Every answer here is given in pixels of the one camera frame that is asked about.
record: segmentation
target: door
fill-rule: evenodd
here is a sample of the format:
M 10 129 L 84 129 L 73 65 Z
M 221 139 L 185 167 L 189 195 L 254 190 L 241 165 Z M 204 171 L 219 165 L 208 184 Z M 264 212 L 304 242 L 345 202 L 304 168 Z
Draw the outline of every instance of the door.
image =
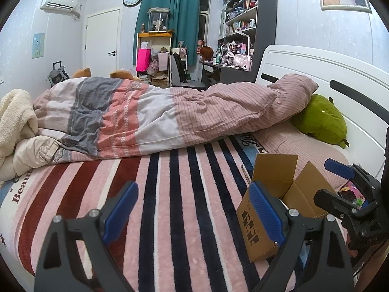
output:
M 117 70 L 118 27 L 120 10 L 107 11 L 88 17 L 85 38 L 85 68 L 92 77 L 107 77 Z

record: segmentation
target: white headboard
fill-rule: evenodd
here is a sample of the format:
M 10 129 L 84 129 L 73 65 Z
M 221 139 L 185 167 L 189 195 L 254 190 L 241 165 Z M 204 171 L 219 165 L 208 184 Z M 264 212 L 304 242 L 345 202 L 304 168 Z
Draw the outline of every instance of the white headboard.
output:
M 368 96 L 389 110 L 389 74 L 364 61 L 342 54 L 300 46 L 271 45 L 263 54 L 256 83 L 270 84 L 263 78 L 281 78 L 299 73 L 312 78 L 319 88 L 315 93 L 334 99 L 347 123 L 350 147 L 341 150 L 350 163 L 360 164 L 381 179 L 388 125 L 361 104 L 329 87 L 339 81 Z

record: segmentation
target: teal curtain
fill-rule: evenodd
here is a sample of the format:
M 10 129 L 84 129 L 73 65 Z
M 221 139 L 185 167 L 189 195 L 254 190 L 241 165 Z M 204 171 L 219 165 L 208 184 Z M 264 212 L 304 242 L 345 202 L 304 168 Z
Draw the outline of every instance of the teal curtain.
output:
M 142 0 L 139 9 L 137 25 L 134 34 L 133 64 L 136 64 L 137 34 L 143 23 L 149 22 L 147 11 L 150 8 L 169 8 L 168 29 L 173 29 L 172 47 L 178 47 L 178 41 L 183 40 L 188 47 L 188 65 L 194 65 L 197 59 L 198 24 L 200 17 L 200 0 Z

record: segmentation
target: striped bed sheet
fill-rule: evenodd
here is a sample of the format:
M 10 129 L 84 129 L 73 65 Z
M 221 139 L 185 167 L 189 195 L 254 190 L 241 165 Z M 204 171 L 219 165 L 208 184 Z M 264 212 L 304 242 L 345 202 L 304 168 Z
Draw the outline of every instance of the striped bed sheet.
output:
M 243 134 L 147 156 L 34 169 L 0 188 L 0 245 L 34 275 L 54 215 L 82 217 L 134 180 L 139 199 L 109 249 L 135 291 L 251 291 L 271 262 L 250 263 L 236 216 L 257 153 L 266 151 Z M 79 251 L 91 276 L 82 243 Z M 302 270 L 299 258 L 288 291 Z

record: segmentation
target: striped blanket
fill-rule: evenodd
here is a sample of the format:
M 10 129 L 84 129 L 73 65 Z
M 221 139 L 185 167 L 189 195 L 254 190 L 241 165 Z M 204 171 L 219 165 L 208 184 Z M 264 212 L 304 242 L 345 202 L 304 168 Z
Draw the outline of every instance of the striped blanket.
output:
M 132 80 L 77 78 L 34 102 L 39 135 L 62 144 L 53 163 L 122 158 L 258 131 L 302 111 L 318 85 L 286 75 L 268 87 L 240 82 L 206 91 Z
M 270 260 L 249 262 L 236 208 L 258 152 L 266 151 L 245 134 L 147 156 L 34 169 L 0 188 L 0 245 L 34 275 L 55 214 L 84 216 L 134 180 L 139 199 L 109 249 L 135 291 L 251 291 Z M 91 275 L 85 247 L 79 251 Z M 299 260 L 289 290 L 301 270 Z

